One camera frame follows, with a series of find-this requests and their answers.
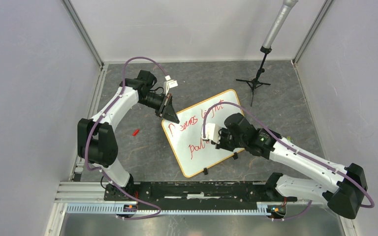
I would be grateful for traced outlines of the red marker cap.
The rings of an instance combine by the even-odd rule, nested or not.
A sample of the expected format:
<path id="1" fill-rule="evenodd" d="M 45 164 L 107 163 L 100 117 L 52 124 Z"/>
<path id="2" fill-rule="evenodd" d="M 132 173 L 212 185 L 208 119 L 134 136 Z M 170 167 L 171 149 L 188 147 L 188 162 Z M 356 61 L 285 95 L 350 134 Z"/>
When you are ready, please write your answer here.
<path id="1" fill-rule="evenodd" d="M 133 136 L 136 136 L 136 135 L 139 133 L 139 131 L 140 131 L 139 129 L 136 129 L 136 130 L 133 132 L 132 135 L 133 135 Z"/>

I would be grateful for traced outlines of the yellow framed whiteboard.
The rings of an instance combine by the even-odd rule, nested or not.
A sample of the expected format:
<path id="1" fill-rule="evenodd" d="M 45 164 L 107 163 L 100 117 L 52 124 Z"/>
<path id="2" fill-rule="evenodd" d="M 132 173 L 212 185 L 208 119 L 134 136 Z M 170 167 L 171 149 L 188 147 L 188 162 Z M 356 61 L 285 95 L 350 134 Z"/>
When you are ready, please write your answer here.
<path id="1" fill-rule="evenodd" d="M 228 89 L 179 111 L 177 113 L 179 124 L 167 120 L 161 123 L 180 169 L 187 178 L 232 157 L 235 152 L 243 151 L 242 148 L 234 151 L 216 149 L 213 144 L 201 138 L 203 119 L 207 110 L 223 101 L 240 105 L 236 91 Z"/>

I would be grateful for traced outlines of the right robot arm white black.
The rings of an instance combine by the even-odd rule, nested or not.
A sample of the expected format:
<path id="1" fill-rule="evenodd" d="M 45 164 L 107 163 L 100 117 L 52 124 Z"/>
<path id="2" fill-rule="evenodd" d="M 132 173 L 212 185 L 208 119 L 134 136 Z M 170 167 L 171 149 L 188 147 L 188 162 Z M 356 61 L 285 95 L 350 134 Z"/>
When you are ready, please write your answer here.
<path id="1" fill-rule="evenodd" d="M 355 163 L 344 166 L 321 158 L 270 129 L 255 128 L 241 113 L 230 115 L 223 127 L 206 124 L 202 135 L 217 149 L 243 148 L 253 156 L 281 163 L 307 176 L 301 179 L 273 173 L 264 188 L 271 201 L 283 196 L 321 202 L 348 219 L 355 219 L 364 207 L 367 181 L 364 169 Z"/>

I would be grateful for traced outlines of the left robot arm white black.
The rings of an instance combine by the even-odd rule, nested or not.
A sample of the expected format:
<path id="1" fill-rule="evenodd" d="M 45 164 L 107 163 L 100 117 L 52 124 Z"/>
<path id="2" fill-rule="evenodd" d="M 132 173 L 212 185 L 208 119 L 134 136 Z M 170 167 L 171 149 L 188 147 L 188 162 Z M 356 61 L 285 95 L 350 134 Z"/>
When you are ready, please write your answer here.
<path id="1" fill-rule="evenodd" d="M 116 188 L 122 200 L 135 194 L 132 175 L 124 169 L 117 156 L 119 148 L 115 130 L 125 114 L 136 104 L 152 108 L 161 119 L 179 124 L 173 108 L 173 96 L 167 86 L 157 93 L 157 78 L 150 71 L 140 70 L 136 78 L 124 78 L 115 95 L 91 118 L 82 118 L 77 125 L 78 156 L 88 171 L 99 171 Z"/>

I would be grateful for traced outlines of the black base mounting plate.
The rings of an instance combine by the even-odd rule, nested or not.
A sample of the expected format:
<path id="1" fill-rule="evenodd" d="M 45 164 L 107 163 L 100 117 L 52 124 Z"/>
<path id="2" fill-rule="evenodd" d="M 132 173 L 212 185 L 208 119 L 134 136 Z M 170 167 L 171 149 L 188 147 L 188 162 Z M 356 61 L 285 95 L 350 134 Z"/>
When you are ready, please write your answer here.
<path id="1" fill-rule="evenodd" d="M 139 199 L 137 210 L 253 210 L 258 202 L 295 202 L 283 197 L 264 181 L 142 181 L 122 193 L 112 184 L 105 186 L 104 200 L 130 206 Z"/>

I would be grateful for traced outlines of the silver microphone on tripod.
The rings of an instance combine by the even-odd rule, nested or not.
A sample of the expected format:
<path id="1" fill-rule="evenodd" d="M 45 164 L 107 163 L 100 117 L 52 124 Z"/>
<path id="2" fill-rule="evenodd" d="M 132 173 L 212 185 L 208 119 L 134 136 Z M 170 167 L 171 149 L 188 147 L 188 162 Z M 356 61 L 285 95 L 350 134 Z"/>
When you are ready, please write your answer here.
<path id="1" fill-rule="evenodd" d="M 260 78 L 261 74 L 265 72 L 264 64 L 265 64 L 265 61 L 267 59 L 267 56 L 272 52 L 272 47 L 271 47 L 272 44 L 273 44 L 276 36 L 280 32 L 282 25 L 286 21 L 289 13 L 293 9 L 293 7 L 297 4 L 297 2 L 298 2 L 298 0 L 284 0 L 283 1 L 282 6 L 281 6 L 274 22 L 273 22 L 271 28 L 269 29 L 269 32 L 268 32 L 261 48 L 260 48 L 260 51 L 264 54 L 264 56 L 263 56 L 263 59 L 261 61 L 260 67 L 257 70 L 256 76 L 251 80 L 236 79 L 236 81 L 244 82 L 250 87 L 250 90 L 252 92 L 251 106 L 253 104 L 253 98 L 254 98 L 255 90 L 258 87 L 261 87 L 261 86 L 270 86 L 271 85 L 270 83 L 260 82 L 259 78 Z"/>

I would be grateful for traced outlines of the aluminium rail with comb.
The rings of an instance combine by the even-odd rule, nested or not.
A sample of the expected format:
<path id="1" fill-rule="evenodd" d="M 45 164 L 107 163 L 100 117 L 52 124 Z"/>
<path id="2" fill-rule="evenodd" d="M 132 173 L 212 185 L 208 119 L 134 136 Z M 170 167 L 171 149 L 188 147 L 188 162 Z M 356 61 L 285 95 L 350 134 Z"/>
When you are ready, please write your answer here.
<path id="1" fill-rule="evenodd" d="M 62 182 L 60 183 L 55 202 L 66 203 L 68 213 L 105 213 L 123 217 L 145 215 L 265 215 L 273 212 L 285 213 L 288 206 L 306 205 L 307 200 L 279 203 L 258 202 L 253 210 L 137 210 L 137 201 L 126 206 L 120 201 L 104 200 L 106 182 Z"/>

